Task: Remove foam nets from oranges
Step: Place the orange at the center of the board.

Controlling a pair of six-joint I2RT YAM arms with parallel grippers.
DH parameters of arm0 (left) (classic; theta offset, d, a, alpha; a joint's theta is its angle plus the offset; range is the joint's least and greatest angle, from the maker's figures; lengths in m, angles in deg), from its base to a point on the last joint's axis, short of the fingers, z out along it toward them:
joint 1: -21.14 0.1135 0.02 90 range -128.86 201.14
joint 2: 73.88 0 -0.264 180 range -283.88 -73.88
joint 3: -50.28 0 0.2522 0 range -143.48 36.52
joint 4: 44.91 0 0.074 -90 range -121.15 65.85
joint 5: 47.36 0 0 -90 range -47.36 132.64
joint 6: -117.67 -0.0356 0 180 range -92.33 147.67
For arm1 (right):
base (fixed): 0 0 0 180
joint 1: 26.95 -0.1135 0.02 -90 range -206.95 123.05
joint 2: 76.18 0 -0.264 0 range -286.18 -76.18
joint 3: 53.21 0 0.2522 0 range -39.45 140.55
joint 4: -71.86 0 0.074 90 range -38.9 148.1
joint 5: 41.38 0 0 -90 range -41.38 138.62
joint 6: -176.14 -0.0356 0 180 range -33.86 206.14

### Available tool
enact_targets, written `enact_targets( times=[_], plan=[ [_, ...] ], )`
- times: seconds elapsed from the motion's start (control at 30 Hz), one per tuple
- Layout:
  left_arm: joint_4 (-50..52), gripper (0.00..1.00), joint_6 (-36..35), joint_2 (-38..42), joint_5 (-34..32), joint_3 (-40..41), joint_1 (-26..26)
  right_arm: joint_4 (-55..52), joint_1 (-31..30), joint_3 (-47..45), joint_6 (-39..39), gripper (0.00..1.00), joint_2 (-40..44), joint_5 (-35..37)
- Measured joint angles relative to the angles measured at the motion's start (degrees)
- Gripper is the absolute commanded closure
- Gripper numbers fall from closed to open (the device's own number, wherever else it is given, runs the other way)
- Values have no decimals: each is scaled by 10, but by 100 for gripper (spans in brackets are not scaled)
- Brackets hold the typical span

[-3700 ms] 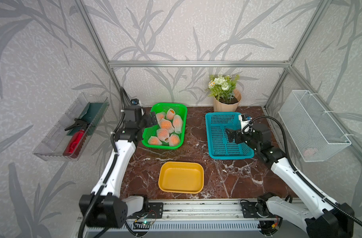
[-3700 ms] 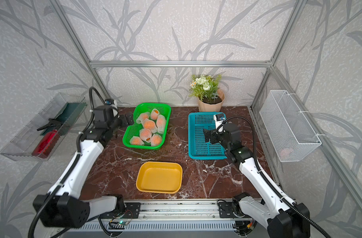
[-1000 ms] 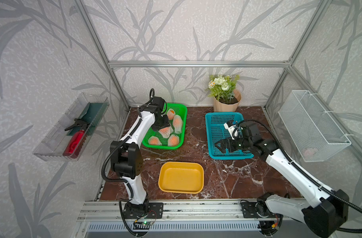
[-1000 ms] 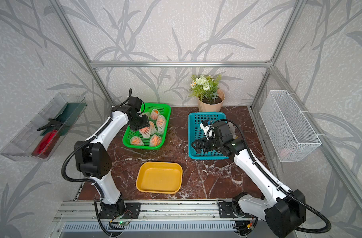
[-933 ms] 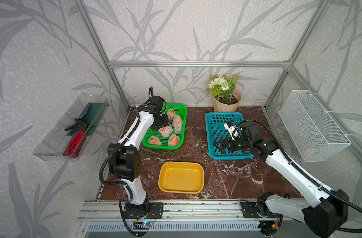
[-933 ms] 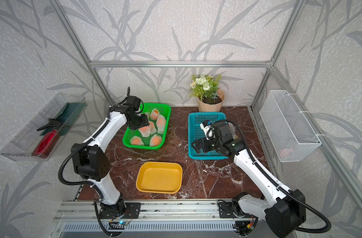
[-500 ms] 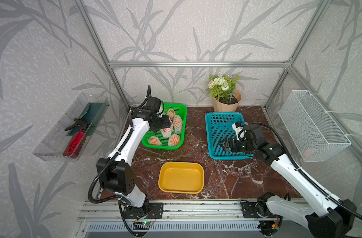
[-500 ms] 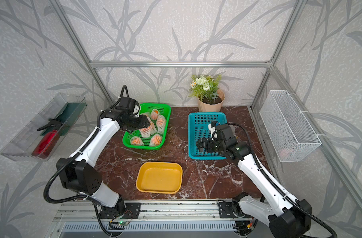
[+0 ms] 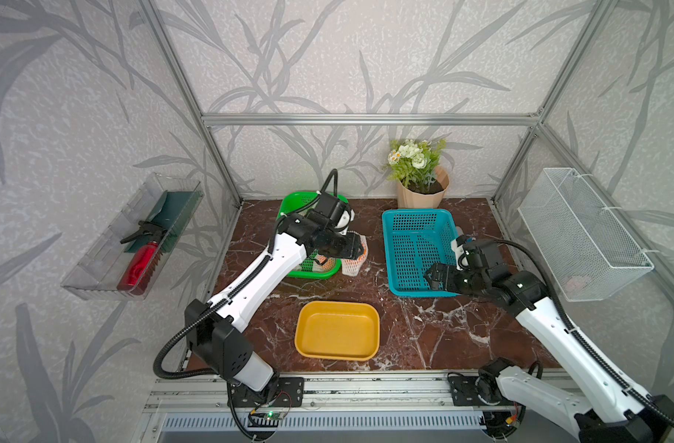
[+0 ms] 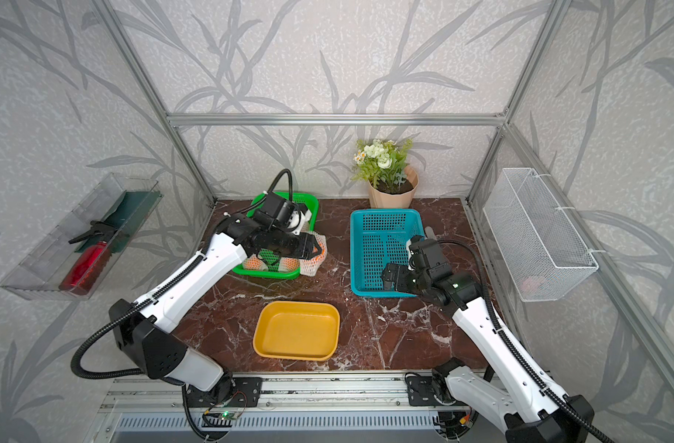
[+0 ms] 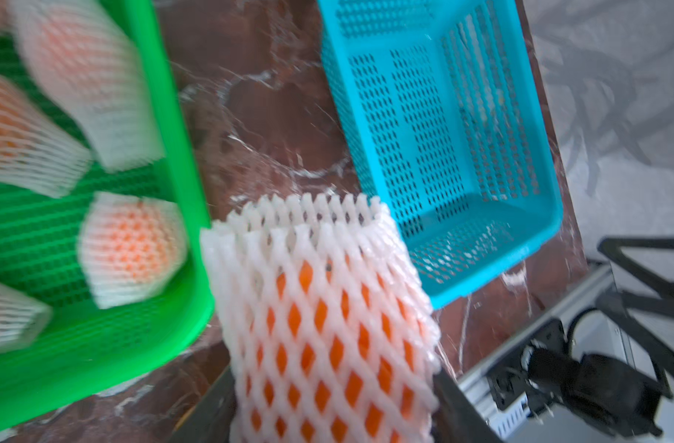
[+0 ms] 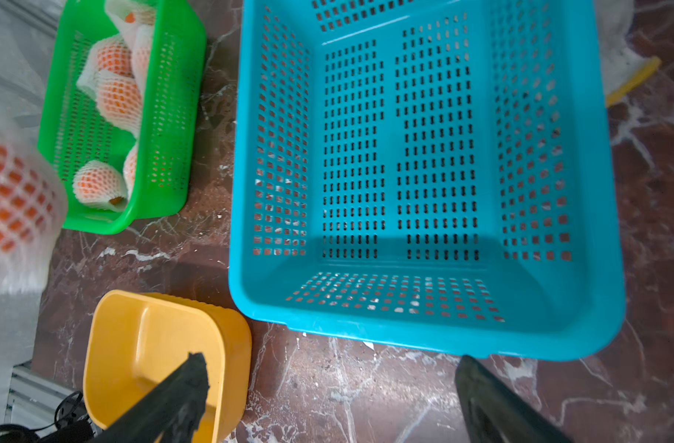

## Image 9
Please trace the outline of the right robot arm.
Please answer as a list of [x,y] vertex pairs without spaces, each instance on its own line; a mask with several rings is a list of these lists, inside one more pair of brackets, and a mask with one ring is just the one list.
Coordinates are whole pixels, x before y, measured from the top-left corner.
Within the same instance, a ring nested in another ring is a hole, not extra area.
[[674,402],[650,394],[589,341],[543,269],[510,272],[499,251],[504,243],[461,236],[457,264],[435,263],[425,279],[433,289],[482,297],[506,310],[547,348],[582,396],[499,358],[478,372],[481,398],[532,410],[580,442],[665,441],[674,431]]

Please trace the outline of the orange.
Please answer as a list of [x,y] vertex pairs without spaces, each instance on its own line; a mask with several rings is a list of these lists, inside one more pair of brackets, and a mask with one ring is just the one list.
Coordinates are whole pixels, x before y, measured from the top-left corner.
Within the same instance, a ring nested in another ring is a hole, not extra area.
[[342,263],[342,274],[348,277],[355,277],[359,275],[360,270],[364,263],[367,261],[368,257],[368,241],[366,236],[362,234],[359,236],[360,245],[361,245],[361,254],[358,258],[354,260],[347,260],[346,258],[341,261]]
[[337,264],[335,258],[327,258],[322,255],[317,255],[313,258],[312,271],[316,273],[327,273],[332,271]]

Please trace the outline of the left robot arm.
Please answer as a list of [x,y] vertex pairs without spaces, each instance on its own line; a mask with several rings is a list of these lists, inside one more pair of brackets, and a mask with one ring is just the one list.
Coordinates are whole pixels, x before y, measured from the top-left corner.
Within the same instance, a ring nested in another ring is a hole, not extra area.
[[[251,391],[261,402],[274,398],[279,373],[255,352],[243,332],[278,284],[312,253],[327,260],[357,260],[364,254],[359,234],[349,229],[354,211],[338,197],[338,177],[338,171],[331,170],[311,201],[281,213],[265,249],[222,292],[186,307],[185,326],[158,352],[154,375],[162,380],[217,375]],[[204,362],[204,369],[164,369],[165,358],[182,341]]]

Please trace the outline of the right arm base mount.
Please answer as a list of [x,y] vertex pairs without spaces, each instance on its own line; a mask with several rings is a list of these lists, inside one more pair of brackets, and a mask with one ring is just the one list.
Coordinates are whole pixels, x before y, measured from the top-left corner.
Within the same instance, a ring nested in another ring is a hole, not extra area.
[[481,396],[477,383],[479,377],[466,376],[460,372],[449,372],[446,376],[454,406],[496,406],[497,402],[487,402]]

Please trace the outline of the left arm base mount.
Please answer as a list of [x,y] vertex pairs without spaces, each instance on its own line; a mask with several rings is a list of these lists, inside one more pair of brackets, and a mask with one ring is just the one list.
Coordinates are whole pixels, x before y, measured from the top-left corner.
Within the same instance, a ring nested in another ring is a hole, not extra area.
[[305,394],[305,378],[284,377],[272,378],[261,391],[252,391],[243,384],[229,383],[227,392],[231,404],[239,408],[257,408],[263,405],[293,408],[302,405]]

